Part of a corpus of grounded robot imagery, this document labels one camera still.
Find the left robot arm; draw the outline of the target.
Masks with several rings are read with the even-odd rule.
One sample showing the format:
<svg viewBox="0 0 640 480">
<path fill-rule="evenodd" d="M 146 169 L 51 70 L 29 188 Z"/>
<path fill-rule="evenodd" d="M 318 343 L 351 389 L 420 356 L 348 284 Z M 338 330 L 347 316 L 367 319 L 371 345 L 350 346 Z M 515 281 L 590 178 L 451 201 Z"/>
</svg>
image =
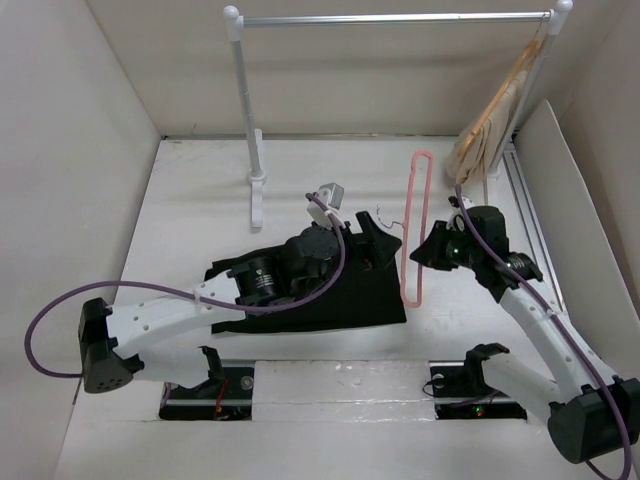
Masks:
<svg viewBox="0 0 640 480">
<path fill-rule="evenodd" d="M 78 328 L 84 389 L 103 394 L 133 380 L 177 384 L 212 396 L 224 373 L 211 338 L 400 324 L 395 254 L 400 239 L 366 211 L 353 233 L 311 224 L 282 245 L 216 261 L 187 298 L 135 305 L 102 298 L 82 307 Z"/>
</svg>

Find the black trousers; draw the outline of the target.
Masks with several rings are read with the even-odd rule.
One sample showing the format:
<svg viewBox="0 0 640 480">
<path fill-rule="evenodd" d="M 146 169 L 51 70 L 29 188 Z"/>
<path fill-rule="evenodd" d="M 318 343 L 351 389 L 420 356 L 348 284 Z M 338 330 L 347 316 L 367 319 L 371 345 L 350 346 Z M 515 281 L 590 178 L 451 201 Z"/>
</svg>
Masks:
<svg viewBox="0 0 640 480">
<path fill-rule="evenodd" d="M 313 225 L 280 246 L 216 261 L 205 278 L 223 275 L 235 280 L 239 305 L 271 307 L 294 303 L 319 291 L 337 271 L 339 259 L 334 234 Z M 314 332 L 405 322 L 396 261 L 375 270 L 350 270 L 345 261 L 334 286 L 314 301 L 275 313 L 247 313 L 241 320 L 213 325 L 211 332 Z"/>
</svg>

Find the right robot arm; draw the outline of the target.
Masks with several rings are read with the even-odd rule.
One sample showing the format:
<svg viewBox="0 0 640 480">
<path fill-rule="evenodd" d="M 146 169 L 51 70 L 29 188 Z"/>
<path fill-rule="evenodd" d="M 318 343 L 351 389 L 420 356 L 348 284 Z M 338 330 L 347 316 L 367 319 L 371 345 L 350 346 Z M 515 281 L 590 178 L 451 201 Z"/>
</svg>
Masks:
<svg viewBox="0 0 640 480">
<path fill-rule="evenodd" d="M 616 450 L 624 455 L 622 478 L 632 467 L 639 440 L 639 381 L 607 365 L 559 310 L 536 263 L 512 252 L 506 223 L 493 206 L 453 205 L 449 220 L 435 222 L 410 256 L 439 271 L 471 270 L 476 281 L 526 334 L 551 375 L 519 361 L 500 343 L 467 351 L 456 383 L 473 393 L 506 395 L 547 427 L 560 455 L 572 464 Z"/>
</svg>

